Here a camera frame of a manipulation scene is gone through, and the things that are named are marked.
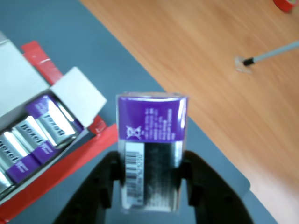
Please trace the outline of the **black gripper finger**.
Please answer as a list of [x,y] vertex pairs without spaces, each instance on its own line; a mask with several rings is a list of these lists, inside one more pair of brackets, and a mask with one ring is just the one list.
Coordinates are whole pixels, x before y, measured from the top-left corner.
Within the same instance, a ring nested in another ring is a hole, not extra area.
[[114,181],[120,179],[119,154],[112,151],[91,171],[54,223],[104,224],[106,210],[112,206]]
[[186,180],[189,206],[197,224],[252,224],[238,194],[199,155],[185,151],[181,177]]

